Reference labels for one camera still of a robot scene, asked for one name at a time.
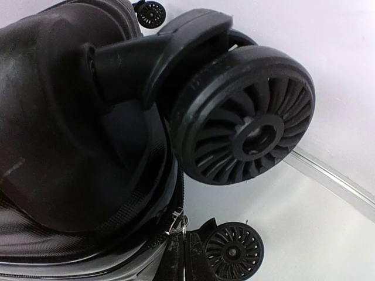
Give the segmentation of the silver zipper pull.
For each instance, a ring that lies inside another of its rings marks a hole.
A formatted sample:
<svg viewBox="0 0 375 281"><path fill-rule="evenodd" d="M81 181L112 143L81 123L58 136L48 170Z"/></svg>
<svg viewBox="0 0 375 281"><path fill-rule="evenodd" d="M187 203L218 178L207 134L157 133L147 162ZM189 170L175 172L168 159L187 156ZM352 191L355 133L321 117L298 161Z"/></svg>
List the silver zipper pull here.
<svg viewBox="0 0 375 281"><path fill-rule="evenodd" d="M185 215L184 210L178 208L172 213L171 225L165 233L166 235L185 235L188 223L189 219Z"/></svg>

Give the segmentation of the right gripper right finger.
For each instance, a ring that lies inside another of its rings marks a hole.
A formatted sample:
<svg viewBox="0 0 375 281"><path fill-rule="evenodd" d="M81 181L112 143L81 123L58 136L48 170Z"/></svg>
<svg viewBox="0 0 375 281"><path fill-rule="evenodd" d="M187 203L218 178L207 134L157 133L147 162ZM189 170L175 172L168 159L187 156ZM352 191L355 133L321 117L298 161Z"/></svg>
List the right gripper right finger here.
<svg viewBox="0 0 375 281"><path fill-rule="evenodd" d="M197 233L190 231L188 231L185 236L185 280L217 280L216 275L209 265L200 237Z"/></svg>

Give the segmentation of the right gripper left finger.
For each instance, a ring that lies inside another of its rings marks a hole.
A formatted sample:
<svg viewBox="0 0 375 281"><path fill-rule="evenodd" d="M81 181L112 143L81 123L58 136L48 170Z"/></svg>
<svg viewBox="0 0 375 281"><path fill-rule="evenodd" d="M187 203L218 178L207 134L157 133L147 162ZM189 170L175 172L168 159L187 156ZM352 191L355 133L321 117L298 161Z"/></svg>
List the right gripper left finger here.
<svg viewBox="0 0 375 281"><path fill-rule="evenodd" d="M185 236L171 235L167 241L154 281L184 281Z"/></svg>

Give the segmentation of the black ribbed hard-shell suitcase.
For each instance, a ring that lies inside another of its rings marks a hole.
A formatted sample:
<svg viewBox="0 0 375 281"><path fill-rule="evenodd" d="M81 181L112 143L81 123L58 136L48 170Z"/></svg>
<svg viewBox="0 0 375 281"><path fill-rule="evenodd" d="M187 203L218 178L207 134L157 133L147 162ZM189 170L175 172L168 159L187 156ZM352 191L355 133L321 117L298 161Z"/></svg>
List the black ribbed hard-shell suitcase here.
<svg viewBox="0 0 375 281"><path fill-rule="evenodd" d="M315 109L308 71L198 8L63 1L1 28L1 279L154 280L185 181L227 186L287 157ZM264 244L195 232L217 280Z"/></svg>

